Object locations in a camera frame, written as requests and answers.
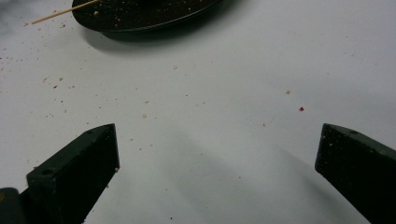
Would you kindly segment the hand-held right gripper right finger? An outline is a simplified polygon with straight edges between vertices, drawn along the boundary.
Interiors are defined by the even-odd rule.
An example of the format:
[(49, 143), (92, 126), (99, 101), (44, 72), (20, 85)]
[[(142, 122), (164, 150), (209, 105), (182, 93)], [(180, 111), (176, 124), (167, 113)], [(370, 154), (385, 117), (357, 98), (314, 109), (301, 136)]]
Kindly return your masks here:
[(371, 224), (396, 224), (396, 150), (325, 123), (315, 170)]

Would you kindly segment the wooden skewer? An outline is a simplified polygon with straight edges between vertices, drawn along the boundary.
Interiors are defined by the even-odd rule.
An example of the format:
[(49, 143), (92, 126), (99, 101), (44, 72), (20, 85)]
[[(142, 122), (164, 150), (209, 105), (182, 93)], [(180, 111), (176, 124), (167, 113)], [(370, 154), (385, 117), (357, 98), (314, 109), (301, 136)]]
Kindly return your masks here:
[(89, 6), (89, 5), (96, 4), (96, 3), (100, 2), (100, 1), (101, 1), (101, 0), (91, 0), (91, 1), (89, 1), (89, 2), (87, 2), (87, 3), (80, 4), (80, 5), (71, 7), (71, 8), (66, 9), (66, 10), (57, 11), (57, 12), (52, 13), (51, 15), (48, 15), (48, 16), (46, 16), (46, 17), (43, 17), (43, 18), (37, 19), (37, 20), (35, 20), (35, 21), (32, 21), (31, 24), (37, 24), (37, 23), (39, 23), (39, 22), (46, 21), (46, 20), (49, 20), (49, 19), (52, 19), (52, 18), (61, 16), (61, 15), (65, 14), (65, 13), (68, 13), (68, 12), (71, 12), (71, 11), (74, 11), (74, 10), (77, 10), (77, 9), (81, 9), (81, 8), (87, 7), (87, 6)]

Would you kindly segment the black round plate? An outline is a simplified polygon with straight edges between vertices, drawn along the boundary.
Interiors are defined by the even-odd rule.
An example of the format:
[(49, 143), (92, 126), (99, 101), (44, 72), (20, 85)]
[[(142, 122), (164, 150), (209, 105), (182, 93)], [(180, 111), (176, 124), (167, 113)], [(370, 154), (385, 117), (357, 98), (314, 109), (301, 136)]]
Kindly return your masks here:
[(99, 0), (72, 15), (100, 33), (140, 33), (161, 29), (206, 13), (223, 0)]

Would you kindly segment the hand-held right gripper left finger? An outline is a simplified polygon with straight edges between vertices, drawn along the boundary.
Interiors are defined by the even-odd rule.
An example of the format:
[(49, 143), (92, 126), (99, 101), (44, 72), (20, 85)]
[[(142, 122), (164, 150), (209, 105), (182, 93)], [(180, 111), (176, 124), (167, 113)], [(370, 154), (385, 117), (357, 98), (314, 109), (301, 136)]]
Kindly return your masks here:
[(90, 129), (27, 175), (35, 224), (82, 224), (120, 169), (116, 127)]

